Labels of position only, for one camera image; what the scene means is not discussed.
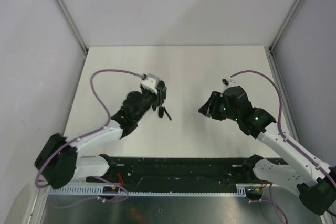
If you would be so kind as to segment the black folding umbrella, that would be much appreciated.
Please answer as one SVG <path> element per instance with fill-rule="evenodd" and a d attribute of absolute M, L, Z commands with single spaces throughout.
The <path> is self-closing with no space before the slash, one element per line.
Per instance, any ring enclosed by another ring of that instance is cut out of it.
<path fill-rule="evenodd" d="M 164 116 L 167 116 L 170 121 L 172 120 L 172 117 L 169 115 L 166 107 L 164 106 L 158 107 L 158 117 L 163 118 Z"/>

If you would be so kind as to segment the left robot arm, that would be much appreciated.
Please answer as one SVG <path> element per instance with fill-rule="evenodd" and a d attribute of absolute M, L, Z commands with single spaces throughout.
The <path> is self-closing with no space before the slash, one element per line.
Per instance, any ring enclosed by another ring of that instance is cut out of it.
<path fill-rule="evenodd" d="M 34 165 L 53 189 L 64 187 L 78 178 L 104 176 L 111 169 L 112 159 L 106 154 L 85 157 L 88 149 L 130 135 L 149 109 L 160 109 L 167 87 L 162 80 L 146 77 L 140 91 L 128 93 L 119 111 L 108 118 L 106 125 L 74 138 L 53 134 L 36 158 Z"/>

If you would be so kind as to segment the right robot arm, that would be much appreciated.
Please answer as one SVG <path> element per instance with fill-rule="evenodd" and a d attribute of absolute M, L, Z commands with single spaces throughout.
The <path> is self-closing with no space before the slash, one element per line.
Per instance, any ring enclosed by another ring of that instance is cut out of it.
<path fill-rule="evenodd" d="M 335 168 L 315 157 L 291 136 L 278 129 L 276 119 L 266 110 L 252 106 L 240 86 L 213 91 L 198 112 L 214 120 L 230 119 L 246 135 L 270 147 L 286 165 L 273 165 L 263 157 L 250 158 L 255 176 L 279 185 L 298 196 L 316 215 L 323 215 L 335 202 Z"/>

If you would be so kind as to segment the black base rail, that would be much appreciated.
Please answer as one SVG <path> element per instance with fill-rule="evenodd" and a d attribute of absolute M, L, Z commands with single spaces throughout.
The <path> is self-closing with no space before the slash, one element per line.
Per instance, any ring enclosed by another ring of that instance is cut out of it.
<path fill-rule="evenodd" d="M 243 158 L 110 157 L 109 160 L 112 167 L 101 178 L 121 182 L 126 190 L 213 193 L 233 189 L 236 184 L 265 185 L 244 165 Z"/>

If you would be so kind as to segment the right aluminium frame post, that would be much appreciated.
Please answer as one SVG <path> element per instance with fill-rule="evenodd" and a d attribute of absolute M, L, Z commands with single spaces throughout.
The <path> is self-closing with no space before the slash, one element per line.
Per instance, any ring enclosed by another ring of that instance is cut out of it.
<path fill-rule="evenodd" d="M 287 14 L 285 15 L 285 18 L 283 22 L 281 23 L 274 39 L 269 45 L 269 51 L 273 53 L 275 49 L 277 48 L 279 42 L 281 41 L 282 37 L 285 35 L 289 25 L 295 18 L 297 12 L 299 11 L 300 7 L 304 3 L 305 0 L 293 0 Z"/>

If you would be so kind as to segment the aluminium frame post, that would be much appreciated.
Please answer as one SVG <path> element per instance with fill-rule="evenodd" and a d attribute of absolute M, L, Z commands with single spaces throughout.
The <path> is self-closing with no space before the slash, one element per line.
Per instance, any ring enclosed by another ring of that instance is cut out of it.
<path fill-rule="evenodd" d="M 285 35 L 289 25 L 295 18 L 297 12 L 299 11 L 300 7 L 304 3 L 305 0 L 293 0 L 287 14 L 285 15 L 285 18 L 283 22 L 281 23 L 274 39 L 269 45 L 269 51 L 273 53 L 275 49 L 277 48 L 279 42 L 281 41 L 282 37 Z"/>
<path fill-rule="evenodd" d="M 88 53 L 88 48 L 85 45 L 85 42 L 75 24 L 75 21 L 73 19 L 73 17 L 71 16 L 64 0 L 54 0 L 61 16 L 63 17 L 65 23 L 67 24 L 70 32 L 72 33 L 75 41 L 77 42 L 80 50 L 82 51 L 82 53 L 86 56 Z"/>

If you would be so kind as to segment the left aluminium frame post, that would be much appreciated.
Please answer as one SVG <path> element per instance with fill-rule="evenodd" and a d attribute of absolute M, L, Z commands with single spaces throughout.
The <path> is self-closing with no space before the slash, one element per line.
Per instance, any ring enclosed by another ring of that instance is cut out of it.
<path fill-rule="evenodd" d="M 71 16 L 64 0 L 54 0 L 61 16 L 63 17 L 65 23 L 67 24 L 70 32 L 72 33 L 75 41 L 77 42 L 80 50 L 82 51 L 82 53 L 86 56 L 88 53 L 88 48 L 85 45 L 85 42 L 75 24 L 75 21 L 73 19 L 73 17 Z"/>

